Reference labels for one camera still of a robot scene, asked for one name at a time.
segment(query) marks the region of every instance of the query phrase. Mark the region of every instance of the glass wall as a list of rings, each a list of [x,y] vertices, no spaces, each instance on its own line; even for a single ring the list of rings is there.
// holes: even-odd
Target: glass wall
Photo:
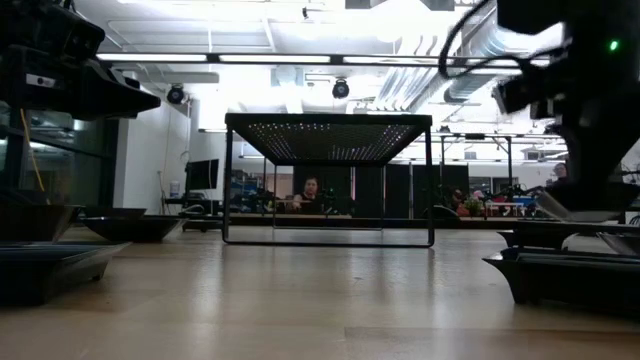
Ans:
[[[98,205],[100,203],[100,159],[31,143],[45,193],[52,204]],[[22,188],[40,190],[33,161],[27,161]]]
[[[0,104],[0,187],[44,189],[52,204],[110,206],[117,145],[117,121],[87,122],[69,114],[25,111]]]

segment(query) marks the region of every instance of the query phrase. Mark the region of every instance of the wooden floor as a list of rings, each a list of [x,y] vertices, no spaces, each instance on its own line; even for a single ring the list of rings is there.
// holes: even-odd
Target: wooden floor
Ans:
[[[260,232],[273,235],[232,235]],[[431,250],[380,250],[224,246],[217,232],[176,232],[128,247],[101,282],[48,305],[0,308],[0,359],[640,358],[638,323],[515,306],[481,261],[504,247],[493,232],[437,236]]]

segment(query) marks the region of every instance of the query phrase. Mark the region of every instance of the green led light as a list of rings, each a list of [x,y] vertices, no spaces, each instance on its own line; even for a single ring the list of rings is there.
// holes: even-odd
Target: green led light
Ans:
[[[618,40],[611,40],[609,43],[609,51],[613,52],[620,48],[620,42]]]

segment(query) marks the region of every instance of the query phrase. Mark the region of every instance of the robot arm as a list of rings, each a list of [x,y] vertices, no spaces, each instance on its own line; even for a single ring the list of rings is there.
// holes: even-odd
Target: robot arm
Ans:
[[[440,54],[446,56],[464,22],[490,0],[481,1],[454,27]],[[533,35],[561,22],[563,43],[535,56],[549,55],[546,67],[533,57],[516,61],[522,74],[494,90],[500,109],[511,113],[531,105],[533,119],[554,117],[554,131],[567,143],[569,183],[548,189],[539,205],[564,220],[606,220],[623,211],[640,193],[630,184],[609,183],[622,157],[640,138],[640,121],[630,107],[640,101],[640,1],[497,0],[498,25]]]

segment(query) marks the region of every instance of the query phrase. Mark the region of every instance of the security camera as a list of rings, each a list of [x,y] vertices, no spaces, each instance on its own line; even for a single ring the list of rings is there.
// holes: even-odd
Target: security camera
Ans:
[[[344,99],[349,96],[349,85],[347,85],[347,80],[336,80],[336,84],[333,85],[333,91],[331,93],[333,94],[334,99]]]
[[[182,105],[189,100],[189,96],[182,89],[182,84],[171,85],[171,90],[167,93],[167,101],[174,105]]]

